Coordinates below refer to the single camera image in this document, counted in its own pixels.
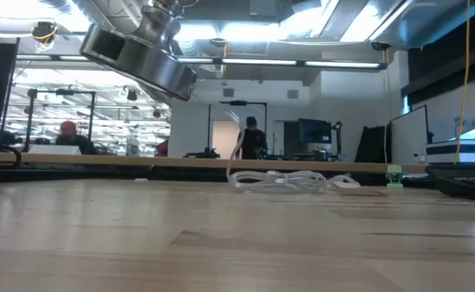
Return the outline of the silver metal lamp base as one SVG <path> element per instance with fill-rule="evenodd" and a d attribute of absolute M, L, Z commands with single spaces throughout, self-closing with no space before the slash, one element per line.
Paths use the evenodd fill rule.
<path fill-rule="evenodd" d="M 196 72 L 173 55 L 171 42 L 180 30 L 179 17 L 198 0 L 150 0 L 143 6 L 139 27 L 129 34 L 93 24 L 80 54 L 146 88 L 188 101 Z"/>

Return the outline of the person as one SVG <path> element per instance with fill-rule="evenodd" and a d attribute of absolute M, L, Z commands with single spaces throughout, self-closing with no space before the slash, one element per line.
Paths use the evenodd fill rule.
<path fill-rule="evenodd" d="M 83 135 L 79 135 L 76 124 L 72 121 L 63 122 L 60 125 L 60 135 L 55 140 L 56 145 L 78 146 L 82 155 L 96 155 L 94 144 Z"/>
<path fill-rule="evenodd" d="M 236 156 L 243 160 L 258 160 L 266 150 L 265 132 L 257 127 L 257 120 L 253 116 L 247 117 L 244 138 Z"/>

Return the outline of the black computer monitor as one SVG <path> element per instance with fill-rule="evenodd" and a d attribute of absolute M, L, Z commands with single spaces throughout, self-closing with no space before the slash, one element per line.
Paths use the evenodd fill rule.
<path fill-rule="evenodd" d="M 299 118 L 298 127 L 300 142 L 332 144 L 332 126 L 329 122 Z"/>

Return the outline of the long ceiling light strip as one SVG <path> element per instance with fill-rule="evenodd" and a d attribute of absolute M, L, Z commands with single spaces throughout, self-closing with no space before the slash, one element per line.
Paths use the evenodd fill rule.
<path fill-rule="evenodd" d="M 19 54 L 19 61 L 55 61 L 55 62 L 87 62 L 88 59 L 78 55 L 57 54 Z M 280 59 L 257 59 L 257 58 L 178 58 L 185 64 L 196 65 L 259 65 L 259 66 L 282 66 L 282 67 L 317 67 L 317 68 L 343 68 L 343 69 L 366 69 L 384 70 L 386 62 L 349 62 L 349 61 L 302 61 Z"/>

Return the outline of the black fabric panel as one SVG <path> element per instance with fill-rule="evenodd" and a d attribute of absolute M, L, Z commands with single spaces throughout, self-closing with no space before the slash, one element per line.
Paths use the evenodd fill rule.
<path fill-rule="evenodd" d="M 392 163 L 391 124 L 363 128 L 355 162 Z"/>

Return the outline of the light wooden desk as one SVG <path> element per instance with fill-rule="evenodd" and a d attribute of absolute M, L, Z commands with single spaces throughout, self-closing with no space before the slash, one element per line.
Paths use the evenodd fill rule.
<path fill-rule="evenodd" d="M 75 164 L 75 165 L 125 165 L 125 166 L 165 166 L 221 169 L 230 166 L 242 170 L 311 170 L 345 173 L 385 174 L 388 164 L 348 163 L 321 161 L 250 161 L 200 158 L 167 157 L 122 157 L 101 155 L 54 155 L 23 153 L 21 161 L 27 163 Z"/>

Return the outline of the light green clip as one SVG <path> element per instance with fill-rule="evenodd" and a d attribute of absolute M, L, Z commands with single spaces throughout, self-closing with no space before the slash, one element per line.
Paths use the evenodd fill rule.
<path fill-rule="evenodd" d="M 401 182 L 403 177 L 402 167 L 400 165 L 388 165 L 387 166 L 387 188 L 391 189 L 403 189 L 403 183 Z"/>

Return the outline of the white board panel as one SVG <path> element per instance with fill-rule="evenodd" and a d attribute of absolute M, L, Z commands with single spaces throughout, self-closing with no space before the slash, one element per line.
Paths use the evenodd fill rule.
<path fill-rule="evenodd" d="M 391 158 L 399 165 L 424 165 L 428 144 L 425 105 L 391 121 Z"/>

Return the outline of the white striped box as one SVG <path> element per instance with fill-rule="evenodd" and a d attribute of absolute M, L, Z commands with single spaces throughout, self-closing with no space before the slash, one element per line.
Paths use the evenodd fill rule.
<path fill-rule="evenodd" d="M 460 150 L 457 139 L 427 144 L 426 158 L 430 164 L 475 163 L 475 129 L 460 136 Z"/>

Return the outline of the black background frame rig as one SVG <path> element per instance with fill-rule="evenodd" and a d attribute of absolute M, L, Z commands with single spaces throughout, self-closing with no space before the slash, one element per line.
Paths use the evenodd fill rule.
<path fill-rule="evenodd" d="M 89 105 L 89 132 L 88 132 L 88 140 L 92 139 L 93 133 L 93 114 L 94 110 L 96 109 L 96 100 L 97 100 L 97 92 L 96 91 L 84 91 L 84 90 L 75 90 L 75 89 L 66 89 L 66 88 L 59 88 L 56 90 L 39 90 L 37 88 L 30 88 L 28 90 L 28 97 L 29 97 L 29 104 L 28 104 L 28 121 L 27 121 L 27 130 L 26 130 L 26 137 L 24 140 L 24 147 L 22 152 L 28 152 L 30 139 L 31 139 L 31 129 L 32 129 L 32 116 L 34 111 L 35 99 L 37 98 L 39 93 L 54 93 L 57 96 L 72 96 L 75 94 L 85 94 L 90 95 L 91 102 Z"/>
<path fill-rule="evenodd" d="M 254 117 L 257 128 L 267 133 L 268 105 L 265 102 L 216 101 L 209 105 L 208 142 L 220 159 L 229 159 L 246 118 Z"/>

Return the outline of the black aluminium table frame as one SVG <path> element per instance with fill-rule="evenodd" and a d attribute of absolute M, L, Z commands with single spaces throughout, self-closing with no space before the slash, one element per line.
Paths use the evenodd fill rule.
<path fill-rule="evenodd" d="M 388 166 L 381 170 L 368 172 L 366 170 L 311 170 L 331 178 L 335 175 L 346 174 L 362 186 L 381 187 L 388 180 Z M 72 180 L 72 179 L 148 179 L 150 181 L 179 181 L 202 183 L 227 183 L 226 169 L 173 167 L 173 166 L 114 166 L 114 167 L 84 167 L 71 170 L 64 169 L 16 169 L 0 170 L 0 183 Z M 402 178 L 404 187 L 433 189 L 431 178 Z"/>

